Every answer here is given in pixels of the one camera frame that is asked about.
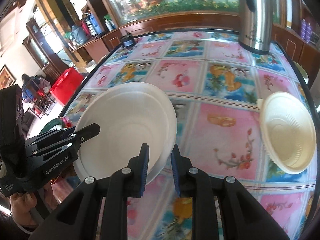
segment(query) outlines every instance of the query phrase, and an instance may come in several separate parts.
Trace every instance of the bottle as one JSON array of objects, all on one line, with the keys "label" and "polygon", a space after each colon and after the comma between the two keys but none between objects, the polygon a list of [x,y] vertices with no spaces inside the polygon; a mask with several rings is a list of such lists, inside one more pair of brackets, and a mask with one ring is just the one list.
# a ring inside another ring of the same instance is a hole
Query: bottle
[{"label": "bottle", "polygon": [[96,31],[94,30],[94,28],[92,27],[92,23],[90,22],[90,15],[87,16],[84,19],[85,23],[87,24],[88,28],[89,28],[89,32],[91,34],[91,36],[97,35]]},{"label": "bottle", "polygon": [[112,28],[111,23],[110,23],[107,19],[105,20],[105,22],[106,22],[106,26],[107,26],[108,30],[109,30],[109,31],[112,31],[113,28]]},{"label": "bottle", "polygon": [[115,26],[115,24],[114,24],[114,22],[112,20],[110,20],[110,23],[111,23],[112,28],[116,29],[116,26]]},{"label": "bottle", "polygon": [[306,43],[310,42],[311,34],[312,34],[312,28],[310,23],[308,23],[306,28],[306,38],[305,38]]},{"label": "bottle", "polygon": [[97,22],[97,20],[94,18],[93,14],[90,14],[90,22],[92,24],[93,29],[97,34],[102,33],[102,30]]},{"label": "bottle", "polygon": [[306,20],[302,19],[301,20],[300,37],[303,38],[303,39],[305,39],[305,37],[306,37],[306,28],[307,28]]}]

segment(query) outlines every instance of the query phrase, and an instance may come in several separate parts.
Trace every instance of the human hand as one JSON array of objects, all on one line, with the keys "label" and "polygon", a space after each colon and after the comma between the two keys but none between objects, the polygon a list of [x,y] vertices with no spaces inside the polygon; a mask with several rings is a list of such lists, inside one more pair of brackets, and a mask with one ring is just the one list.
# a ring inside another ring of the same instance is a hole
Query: human hand
[{"label": "human hand", "polygon": [[[44,185],[43,189],[45,202],[52,210],[55,209],[58,202],[53,196],[50,183]],[[30,214],[30,210],[37,205],[37,199],[33,193],[15,193],[10,196],[10,203],[11,214],[16,223],[26,227],[34,227],[37,225]]]}]

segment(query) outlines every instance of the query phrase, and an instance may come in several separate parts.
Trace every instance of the small black container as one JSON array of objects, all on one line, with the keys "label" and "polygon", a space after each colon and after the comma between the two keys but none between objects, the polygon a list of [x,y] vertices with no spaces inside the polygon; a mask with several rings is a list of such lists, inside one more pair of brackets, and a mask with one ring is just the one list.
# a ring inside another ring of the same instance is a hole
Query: small black container
[{"label": "small black container", "polygon": [[122,46],[124,48],[132,48],[134,45],[136,45],[136,41],[134,40],[133,36],[131,33],[128,33],[127,32],[127,35],[125,36],[122,36],[121,39],[120,39],[121,43],[122,43]]}]

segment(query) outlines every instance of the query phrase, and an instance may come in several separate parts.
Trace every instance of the white plate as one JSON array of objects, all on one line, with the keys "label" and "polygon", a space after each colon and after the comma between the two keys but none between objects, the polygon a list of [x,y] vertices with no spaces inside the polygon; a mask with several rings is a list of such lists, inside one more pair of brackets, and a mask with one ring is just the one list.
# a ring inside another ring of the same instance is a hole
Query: white plate
[{"label": "white plate", "polygon": [[304,81],[306,82],[306,84],[308,84],[308,82],[309,82],[309,77],[308,77],[308,74],[306,73],[306,71],[304,70],[304,68],[303,68],[300,64],[296,63],[295,61],[294,61],[294,64],[296,65],[296,67],[297,67],[298,70],[300,71],[300,73],[301,73]]},{"label": "white plate", "polygon": [[316,129],[305,106],[293,95],[276,92],[257,100],[263,143],[271,160],[284,172],[298,174],[311,163]]},{"label": "white plate", "polygon": [[100,134],[81,144],[79,158],[73,163],[81,180],[111,176],[147,143],[149,183],[165,166],[177,133],[177,117],[169,98],[142,82],[121,84],[98,96],[82,114],[76,131],[92,123],[100,125]]}]

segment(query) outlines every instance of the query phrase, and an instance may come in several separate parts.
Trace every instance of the screw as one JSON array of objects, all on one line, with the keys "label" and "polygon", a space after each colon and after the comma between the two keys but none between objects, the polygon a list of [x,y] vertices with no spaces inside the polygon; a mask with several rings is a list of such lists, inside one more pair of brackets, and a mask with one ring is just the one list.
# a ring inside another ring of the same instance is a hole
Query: screw
[{"label": "screw", "polygon": [[189,172],[191,173],[191,174],[197,174],[198,172],[199,172],[199,170],[197,169],[197,168],[190,168],[189,169]]},{"label": "screw", "polygon": [[126,167],[126,168],[123,168],[123,169],[121,170],[121,172],[122,172],[123,174],[129,174],[129,173],[131,172],[131,169],[128,168],[128,167]]},{"label": "screw", "polygon": [[236,179],[235,179],[235,177],[228,176],[228,177],[226,178],[226,181],[227,181],[228,183],[234,183],[234,182],[236,182]]},{"label": "screw", "polygon": [[86,184],[91,184],[91,183],[94,182],[94,177],[86,177],[85,180],[84,180],[84,182],[85,182]]}]

